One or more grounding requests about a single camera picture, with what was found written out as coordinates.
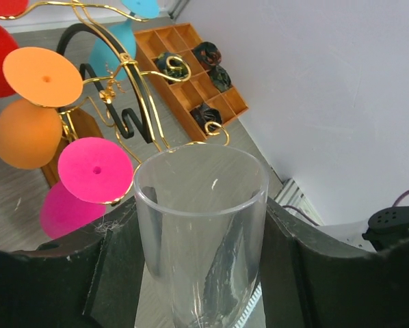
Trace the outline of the dark rolled fabric middle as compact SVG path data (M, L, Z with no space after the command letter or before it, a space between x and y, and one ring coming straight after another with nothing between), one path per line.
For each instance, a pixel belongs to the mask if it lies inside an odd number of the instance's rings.
M225 92L232 87L232 82L227 71L217 65L209 71L209 78L212 84L220 91Z

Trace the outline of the gold wire wine glass rack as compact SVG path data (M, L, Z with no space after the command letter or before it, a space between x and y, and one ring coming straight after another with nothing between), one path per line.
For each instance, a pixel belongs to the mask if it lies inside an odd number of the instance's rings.
M93 19L90 14L90 9L96 7L94 2L29 2L25 11L18 16L0 16L0 25L2 26L3 21L16 21L21 19L40 7L70 8L78 19L78 23L71 25L62 34L60 42L54 51L63 55L77 68L83 79L83 89L88 84L92 84L96 87L98 97L105 106L105 111L99 113L99 118L103 121L105 126L115 130L117 140L114 143L127 153L133 164L132 188L134 175L142 163L124 144L124 140L132 138L135 131L139 131L144 140L154 144L156 149L162 150L169 148L169 143L163 134L153 97L144 79L147 72L140 69L136 55L135 58L132 59L128 53L117 52L117 50L122 47L121 43L110 34L107 29L108 27ZM127 18L130 18L132 22L146 22L151 20L140 18L139 16L131 16L129 13L130 11L124 6L118 10L118 14L124 18L124 21ZM118 67L114 71L109 71L109 74L105 77L96 76L95 71L89 64L90 54L95 42L99 39L104 40L105 44L109 46L120 61ZM62 120L62 138L50 162L36 169L44 169L51 164L55 164L56 173L59 178L57 164L64 148L78 139L97 137L82 135L72 119L73 116L80 111L82 105L90 101L91 98L84 96L82 91L80 97L75 102L65 107L57 108L57 112ZM124 197L108 205L117 204Z

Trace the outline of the clear wine glass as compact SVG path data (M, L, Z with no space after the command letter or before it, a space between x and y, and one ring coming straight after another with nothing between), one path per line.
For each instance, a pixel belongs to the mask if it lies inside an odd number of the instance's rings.
M232 327L259 274L269 176L251 154L195 143L134 178L146 267L175 327Z

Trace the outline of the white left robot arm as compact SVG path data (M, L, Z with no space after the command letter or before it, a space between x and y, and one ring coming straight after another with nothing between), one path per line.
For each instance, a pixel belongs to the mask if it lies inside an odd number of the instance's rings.
M133 327L144 254L135 200L35 251L0 251L0 327ZM267 203L267 327L409 327L409 206L378 211L342 243Z

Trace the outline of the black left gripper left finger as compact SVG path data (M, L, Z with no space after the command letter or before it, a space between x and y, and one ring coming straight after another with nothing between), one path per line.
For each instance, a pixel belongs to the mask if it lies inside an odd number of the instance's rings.
M133 327L143 270L130 198L34 251L0 251L0 327Z

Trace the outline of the dark rolled fabric rear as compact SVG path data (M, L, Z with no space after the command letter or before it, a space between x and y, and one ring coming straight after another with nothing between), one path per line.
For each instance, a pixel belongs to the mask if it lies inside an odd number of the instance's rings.
M175 53L165 52L159 54L155 59L154 63L157 69L164 75L175 79L184 79L188 76L188 71L186 65L175 58Z

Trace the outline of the dark rolled fabric right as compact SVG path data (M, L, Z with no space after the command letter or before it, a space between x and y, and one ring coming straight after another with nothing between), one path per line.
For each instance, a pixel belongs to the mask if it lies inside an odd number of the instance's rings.
M218 66L222 61L220 50L212 42L201 42L192 49L192 53L205 70Z

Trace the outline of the pink wine glass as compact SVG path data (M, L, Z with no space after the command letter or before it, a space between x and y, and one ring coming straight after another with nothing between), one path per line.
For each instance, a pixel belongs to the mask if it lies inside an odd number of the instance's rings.
M64 148L58 159L60 181L51 187L40 210L44 233L56 239L97 220L108 204L130 190L133 164L116 143L84 137Z

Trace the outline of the orange wine glass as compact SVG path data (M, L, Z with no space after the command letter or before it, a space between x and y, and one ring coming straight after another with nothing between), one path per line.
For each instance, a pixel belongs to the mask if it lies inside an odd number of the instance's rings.
M40 168L62 138L57 108L80 97L83 79L63 55L34 46L10 52L3 75L20 97L0 113L0 159L19 169Z

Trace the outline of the blue wine glass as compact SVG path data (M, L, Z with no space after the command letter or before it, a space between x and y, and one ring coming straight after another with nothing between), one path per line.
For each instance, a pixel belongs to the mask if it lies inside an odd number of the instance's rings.
M130 11L131 16L139 16L144 19L157 18L159 15L159 5L153 0L122 0L121 3ZM128 53L132 59L136 55L136 41L131 28L132 20L127 18L122 23L108 27L110 34L121 43L122 47L118 53ZM89 64L95 71L96 76L105 77L109 71L114 71L120 61L116 54L99 39L95 42L89 58Z

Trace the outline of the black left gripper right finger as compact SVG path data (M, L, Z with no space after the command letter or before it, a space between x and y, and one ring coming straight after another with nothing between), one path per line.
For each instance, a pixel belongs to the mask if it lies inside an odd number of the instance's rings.
M267 327L409 327L409 240L368 252L268 200L260 276Z

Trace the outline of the wooden compartment tray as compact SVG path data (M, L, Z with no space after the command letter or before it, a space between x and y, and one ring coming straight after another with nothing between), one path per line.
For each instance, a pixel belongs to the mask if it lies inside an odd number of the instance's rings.
M204 141L208 138L191 114L197 106L206 103L217 109L223 126L248 110L248 105L236 87L221 92L212 84L209 71L193 54L193 49L202 42L202 38L192 24L137 31L135 39L136 60L142 70L158 71L155 60L166 52L180 55L189 64L192 77L186 82L169 84L166 79L155 74L151 74L149 80L191 140Z

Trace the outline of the dark rolled fabric front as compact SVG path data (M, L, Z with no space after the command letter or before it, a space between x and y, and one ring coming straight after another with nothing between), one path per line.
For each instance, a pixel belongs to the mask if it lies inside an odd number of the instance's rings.
M205 124L207 122L217 122L218 124L222 124L220 112L217 109L208 106L205 102L192 109L190 114L203 131L205 131Z

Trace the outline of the dark rolled fabric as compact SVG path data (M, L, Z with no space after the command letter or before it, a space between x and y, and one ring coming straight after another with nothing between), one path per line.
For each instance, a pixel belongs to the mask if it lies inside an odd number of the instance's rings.
M157 69L164 75L175 79L184 79L188 76L188 71L186 65L175 58L175 53L165 52L159 54L155 59L154 63Z
M220 91L225 92L232 87L232 82L227 71L217 65L209 71L209 78L212 84Z
M205 131L205 124L207 122L217 122L218 124L222 124L220 112L217 109L208 106L205 102L192 109L190 114L203 131Z
M220 50L212 42L201 42L192 49L192 53L205 70L218 66L222 61Z

